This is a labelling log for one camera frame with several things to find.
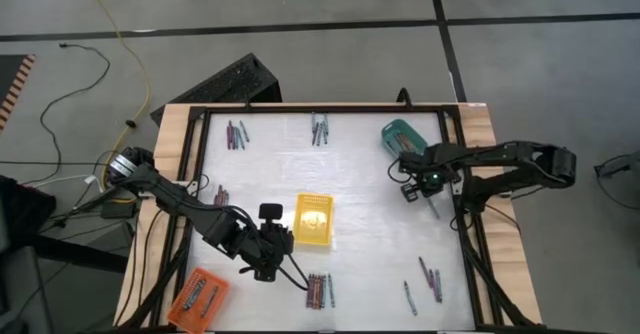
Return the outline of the orange black striped mat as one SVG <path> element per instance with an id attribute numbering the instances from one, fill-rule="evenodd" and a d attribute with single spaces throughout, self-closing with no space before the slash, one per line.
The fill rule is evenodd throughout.
<path id="1" fill-rule="evenodd" d="M 0 54 L 0 134 L 7 126 L 36 59 L 34 54 Z"/>

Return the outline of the orange plastic basket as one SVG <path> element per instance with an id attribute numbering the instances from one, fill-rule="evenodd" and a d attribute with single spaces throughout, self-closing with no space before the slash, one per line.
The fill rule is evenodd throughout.
<path id="1" fill-rule="evenodd" d="M 193 307 L 187 311 L 183 309 L 183 305 L 191 291 L 194 288 L 195 283 L 199 279 L 206 279 L 206 285 L 202 289 L 198 299 Z M 207 312 L 206 317 L 201 318 L 201 312 L 209 297 L 213 287 L 219 286 L 219 291 L 214 299 L 210 309 Z M 228 281 L 214 275 L 213 273 L 197 267 L 194 269 L 186 281 L 184 287 L 180 291 L 179 295 L 173 302 L 173 305 L 167 315 L 167 319 L 170 324 L 175 325 L 179 329 L 186 331 L 188 334 L 204 334 L 209 325 L 213 322 L 217 316 L 217 312 L 222 306 L 228 292 L 230 284 Z"/>

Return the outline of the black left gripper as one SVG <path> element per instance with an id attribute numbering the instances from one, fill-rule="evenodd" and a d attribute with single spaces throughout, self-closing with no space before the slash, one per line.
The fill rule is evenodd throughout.
<path id="1" fill-rule="evenodd" d="M 252 271 L 255 280 L 274 282 L 276 271 L 284 257 L 292 254 L 293 247 L 293 232 L 287 227 L 261 225 L 257 232 L 246 227 L 232 241 L 232 256 L 239 255 L 246 263 L 240 274 Z"/>

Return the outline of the teal plastic basket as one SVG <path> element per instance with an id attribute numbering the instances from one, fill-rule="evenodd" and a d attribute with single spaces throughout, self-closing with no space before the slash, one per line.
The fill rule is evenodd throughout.
<path id="1" fill-rule="evenodd" d="M 397 159 L 402 152 L 409 152 L 402 151 L 400 145 L 396 142 L 396 133 L 405 134 L 410 138 L 413 144 L 417 147 L 417 150 L 413 153 L 422 154 L 428 146 L 428 142 L 414 129 L 413 126 L 403 119 L 395 119 L 384 126 L 381 130 L 382 145 L 390 154 L 392 159 Z"/>

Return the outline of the black power adapter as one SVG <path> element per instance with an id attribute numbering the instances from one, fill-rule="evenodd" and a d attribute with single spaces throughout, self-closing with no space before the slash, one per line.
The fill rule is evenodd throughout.
<path id="1" fill-rule="evenodd" d="M 137 205 L 133 203 L 108 202 L 101 208 L 100 217 L 103 219 L 130 219 L 136 213 Z"/>

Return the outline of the yellow plastic basket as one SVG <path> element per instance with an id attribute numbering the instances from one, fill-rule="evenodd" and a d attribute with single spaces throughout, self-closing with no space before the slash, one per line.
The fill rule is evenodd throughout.
<path id="1" fill-rule="evenodd" d="M 297 244 L 329 246 L 334 199 L 330 195 L 300 193 L 297 196 L 293 235 Z"/>

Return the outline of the black perforated case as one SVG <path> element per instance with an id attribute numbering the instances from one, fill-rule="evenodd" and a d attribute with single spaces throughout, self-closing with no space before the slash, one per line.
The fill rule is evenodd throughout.
<path id="1" fill-rule="evenodd" d="M 169 104 L 280 103 L 279 80 L 249 53 L 175 97 Z"/>

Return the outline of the black metal table frame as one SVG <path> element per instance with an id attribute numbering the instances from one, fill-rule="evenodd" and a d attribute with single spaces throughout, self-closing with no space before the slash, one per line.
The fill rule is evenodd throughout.
<path id="1" fill-rule="evenodd" d="M 316 123 L 328 115 L 325 145 L 312 145 L 311 113 Z M 233 205 L 255 214 L 264 202 L 284 208 L 283 223 L 294 221 L 300 193 L 333 197 L 329 246 L 297 245 L 272 283 L 240 274 L 232 260 L 202 241 L 191 239 L 187 265 L 226 279 L 230 293 L 211 330 L 340 331 L 469 330 L 491 322 L 492 304 L 479 276 L 465 271 L 460 235 L 450 228 L 450 191 L 432 199 L 407 202 L 387 170 L 392 158 L 381 130 L 395 119 L 411 124 L 429 143 L 463 135 L 470 144 L 494 141 L 487 108 L 482 104 L 343 103 L 319 106 L 260 103 L 169 104 L 154 148 L 157 169 L 170 179 L 202 179 L 201 197 L 212 200 L 219 185 Z M 239 121 L 250 142 L 244 140 Z M 241 131 L 245 150 L 227 148 L 227 126 Z M 419 265 L 440 272 L 442 303 Z M 331 274 L 336 307 L 305 307 L 309 274 Z M 408 305 L 407 281 L 418 315 Z"/>

